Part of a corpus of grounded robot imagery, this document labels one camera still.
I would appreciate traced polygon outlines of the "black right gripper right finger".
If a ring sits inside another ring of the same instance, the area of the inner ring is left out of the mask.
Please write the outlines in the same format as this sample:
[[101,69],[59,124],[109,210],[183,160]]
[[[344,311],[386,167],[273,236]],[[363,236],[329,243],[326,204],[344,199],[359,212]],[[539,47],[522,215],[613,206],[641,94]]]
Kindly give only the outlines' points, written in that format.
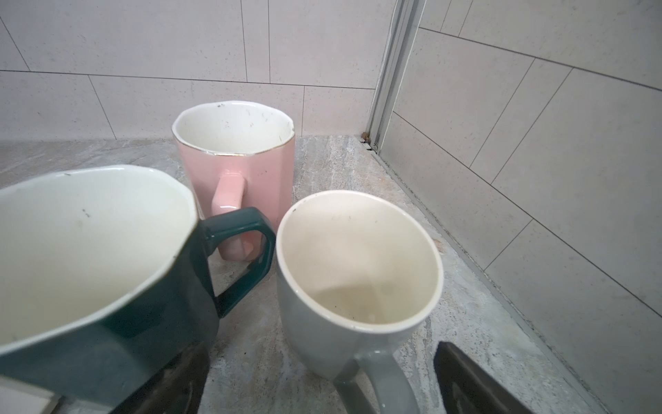
[[438,344],[434,372],[446,413],[532,413],[453,343]]

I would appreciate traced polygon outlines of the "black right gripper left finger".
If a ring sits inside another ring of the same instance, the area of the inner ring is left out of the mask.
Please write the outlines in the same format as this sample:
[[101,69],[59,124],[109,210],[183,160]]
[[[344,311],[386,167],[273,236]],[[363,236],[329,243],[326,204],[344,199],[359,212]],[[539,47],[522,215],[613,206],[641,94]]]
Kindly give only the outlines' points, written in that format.
[[111,413],[197,413],[210,370],[203,343],[191,343]]

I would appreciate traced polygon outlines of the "dark green faceted mug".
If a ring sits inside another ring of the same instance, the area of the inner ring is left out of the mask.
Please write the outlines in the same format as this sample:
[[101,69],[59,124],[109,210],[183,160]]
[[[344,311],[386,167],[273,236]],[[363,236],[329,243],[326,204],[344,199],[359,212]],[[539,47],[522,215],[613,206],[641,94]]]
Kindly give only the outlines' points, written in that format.
[[1,374],[115,407],[268,274],[270,221],[202,219],[193,192],[131,165],[54,172],[1,191]]

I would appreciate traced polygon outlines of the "grey mug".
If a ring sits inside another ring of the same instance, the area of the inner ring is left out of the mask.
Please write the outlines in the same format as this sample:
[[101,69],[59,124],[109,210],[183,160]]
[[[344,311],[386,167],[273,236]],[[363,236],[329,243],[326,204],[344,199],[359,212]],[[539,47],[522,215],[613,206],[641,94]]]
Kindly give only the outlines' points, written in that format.
[[444,269],[432,238],[392,203],[359,191],[302,198],[279,225],[284,336],[349,413],[416,413],[395,352],[439,303]]

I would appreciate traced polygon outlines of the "pink faceted mug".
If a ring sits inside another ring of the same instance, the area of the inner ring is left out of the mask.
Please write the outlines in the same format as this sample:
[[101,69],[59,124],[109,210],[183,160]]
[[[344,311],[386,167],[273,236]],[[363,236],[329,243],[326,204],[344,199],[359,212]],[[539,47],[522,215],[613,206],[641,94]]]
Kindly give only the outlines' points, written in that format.
[[262,103],[203,103],[180,113],[172,134],[203,217],[254,207],[279,227],[293,192],[288,115]]

